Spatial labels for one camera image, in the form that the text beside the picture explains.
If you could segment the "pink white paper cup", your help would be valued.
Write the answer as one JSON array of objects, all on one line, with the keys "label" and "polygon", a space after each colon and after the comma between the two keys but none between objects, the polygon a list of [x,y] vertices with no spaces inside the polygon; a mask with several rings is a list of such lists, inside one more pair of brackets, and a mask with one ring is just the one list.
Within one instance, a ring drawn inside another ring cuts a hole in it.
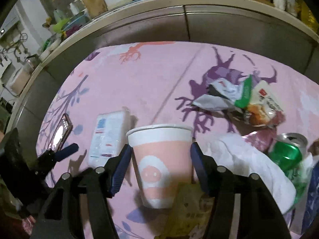
[{"label": "pink white paper cup", "polygon": [[143,205],[153,209],[172,207],[179,183],[191,183],[192,128],[157,124],[127,132],[132,163]]}]

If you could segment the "red foil wrapper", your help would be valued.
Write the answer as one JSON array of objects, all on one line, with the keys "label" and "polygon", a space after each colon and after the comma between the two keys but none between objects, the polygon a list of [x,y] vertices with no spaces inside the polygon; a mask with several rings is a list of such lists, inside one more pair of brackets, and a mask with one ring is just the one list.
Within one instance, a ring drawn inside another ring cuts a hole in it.
[{"label": "red foil wrapper", "polygon": [[271,143],[277,136],[276,128],[264,128],[253,131],[247,135],[242,136],[245,142],[251,144],[260,152],[265,153],[271,146]]}]

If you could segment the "green white wrapper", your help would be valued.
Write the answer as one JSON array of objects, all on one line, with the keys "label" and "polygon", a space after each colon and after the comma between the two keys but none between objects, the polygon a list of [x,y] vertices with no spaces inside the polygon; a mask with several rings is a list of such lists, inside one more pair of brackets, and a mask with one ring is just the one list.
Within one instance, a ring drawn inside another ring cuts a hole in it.
[{"label": "green white wrapper", "polygon": [[210,83],[208,92],[195,99],[192,104],[210,112],[245,109],[249,105],[251,92],[251,75],[238,85],[219,78]]}]

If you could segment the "white snack bag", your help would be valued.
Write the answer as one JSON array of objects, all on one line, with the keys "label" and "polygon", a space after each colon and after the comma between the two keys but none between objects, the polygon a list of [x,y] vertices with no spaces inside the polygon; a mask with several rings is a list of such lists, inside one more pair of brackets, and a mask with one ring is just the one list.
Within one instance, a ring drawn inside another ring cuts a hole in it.
[{"label": "white snack bag", "polygon": [[264,80],[252,89],[251,98],[243,117],[247,124],[254,127],[274,127],[286,121],[286,115],[280,102]]}]

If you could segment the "crushed green soda can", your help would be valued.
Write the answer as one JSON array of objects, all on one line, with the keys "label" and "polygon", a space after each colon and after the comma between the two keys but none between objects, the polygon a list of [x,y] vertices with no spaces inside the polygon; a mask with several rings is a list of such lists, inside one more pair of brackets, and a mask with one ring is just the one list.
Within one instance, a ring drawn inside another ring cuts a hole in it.
[{"label": "crushed green soda can", "polygon": [[273,139],[268,157],[287,173],[303,160],[307,145],[308,140],[302,134],[282,133]]}]

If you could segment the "blue white milk carton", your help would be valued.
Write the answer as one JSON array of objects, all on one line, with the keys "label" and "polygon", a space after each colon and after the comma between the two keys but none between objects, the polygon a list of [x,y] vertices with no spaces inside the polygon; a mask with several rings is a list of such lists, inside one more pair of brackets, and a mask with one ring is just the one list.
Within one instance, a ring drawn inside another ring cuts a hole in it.
[{"label": "blue white milk carton", "polygon": [[302,233],[310,227],[318,214],[318,176],[312,176],[308,189],[308,197],[302,222]]}]

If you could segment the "smartphone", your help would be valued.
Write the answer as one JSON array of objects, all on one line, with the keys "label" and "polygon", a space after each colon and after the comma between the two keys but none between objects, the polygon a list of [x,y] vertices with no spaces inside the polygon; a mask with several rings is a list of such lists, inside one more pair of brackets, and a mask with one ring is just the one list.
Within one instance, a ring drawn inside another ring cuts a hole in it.
[{"label": "smartphone", "polygon": [[52,138],[48,144],[48,149],[57,152],[60,151],[66,142],[68,136],[73,129],[72,122],[67,113],[62,114],[60,121],[58,122],[57,128],[55,129]]}]

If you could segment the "white plastic bag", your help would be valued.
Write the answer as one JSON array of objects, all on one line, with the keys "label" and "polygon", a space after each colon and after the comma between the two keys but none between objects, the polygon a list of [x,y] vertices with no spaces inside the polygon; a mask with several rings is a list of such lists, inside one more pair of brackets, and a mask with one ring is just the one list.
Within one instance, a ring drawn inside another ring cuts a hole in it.
[{"label": "white plastic bag", "polygon": [[232,173],[241,176],[258,174],[282,214],[293,206],[296,189],[284,172],[264,153],[236,133],[218,135],[208,142],[205,155],[213,157],[217,165],[228,168]]}]

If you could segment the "white tissue pack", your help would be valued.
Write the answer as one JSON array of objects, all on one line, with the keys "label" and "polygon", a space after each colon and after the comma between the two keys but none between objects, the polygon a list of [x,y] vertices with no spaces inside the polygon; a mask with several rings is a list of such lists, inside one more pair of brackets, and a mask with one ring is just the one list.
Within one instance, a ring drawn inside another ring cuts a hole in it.
[{"label": "white tissue pack", "polygon": [[110,158],[118,156],[127,142],[130,127],[130,111],[126,107],[98,115],[89,149],[89,167],[104,166]]}]

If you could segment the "pink floral tablecloth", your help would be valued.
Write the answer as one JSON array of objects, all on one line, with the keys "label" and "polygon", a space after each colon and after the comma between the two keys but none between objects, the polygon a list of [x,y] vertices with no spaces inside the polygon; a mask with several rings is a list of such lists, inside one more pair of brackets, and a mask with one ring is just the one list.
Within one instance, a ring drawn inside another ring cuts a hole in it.
[{"label": "pink floral tablecloth", "polygon": [[61,84],[43,119],[37,154],[47,148],[61,115],[74,126],[67,144],[79,151],[58,163],[47,176],[53,187],[59,177],[76,175],[88,166],[97,117],[126,107],[136,126],[176,123],[191,126],[201,148],[218,134],[239,131],[223,115],[193,111],[191,102],[205,85],[223,75],[231,81],[253,75],[270,84],[282,103],[286,121],[278,132],[318,138],[318,84],[291,67],[269,58],[226,46],[187,42],[145,42],[109,46],[94,51]]}]

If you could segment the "wooden cutting board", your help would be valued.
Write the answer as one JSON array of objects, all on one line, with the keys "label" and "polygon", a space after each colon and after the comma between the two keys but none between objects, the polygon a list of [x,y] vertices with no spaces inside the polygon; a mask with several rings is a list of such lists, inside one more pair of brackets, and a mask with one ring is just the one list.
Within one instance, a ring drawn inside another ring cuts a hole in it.
[{"label": "wooden cutting board", "polygon": [[91,19],[108,11],[105,0],[82,0]]}]

